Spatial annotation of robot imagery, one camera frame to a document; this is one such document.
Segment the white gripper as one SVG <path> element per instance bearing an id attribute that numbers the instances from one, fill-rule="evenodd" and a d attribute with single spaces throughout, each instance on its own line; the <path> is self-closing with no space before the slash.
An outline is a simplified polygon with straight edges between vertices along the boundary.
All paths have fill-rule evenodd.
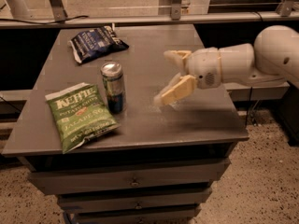
<path id="1" fill-rule="evenodd" d="M 164 58 L 175 65 L 180 73 L 153 98 L 157 106 L 170 105 L 185 98 L 197 87 L 211 89 L 221 84 L 221 56 L 216 48 L 199 49 L 193 53 L 190 50 L 167 50 Z M 186 72 L 185 63 L 188 75 L 183 76 L 181 73 Z"/>

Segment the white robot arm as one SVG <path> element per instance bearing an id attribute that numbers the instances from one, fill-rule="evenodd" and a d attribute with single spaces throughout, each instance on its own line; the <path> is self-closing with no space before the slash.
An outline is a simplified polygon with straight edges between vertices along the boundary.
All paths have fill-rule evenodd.
<path id="1" fill-rule="evenodd" d="M 168 50 L 164 58 L 179 73 L 154 97 L 157 106 L 170 105 L 195 89 L 217 88 L 222 83 L 269 87 L 289 81 L 299 86 L 299 33 L 287 26 L 263 29 L 253 44 Z"/>

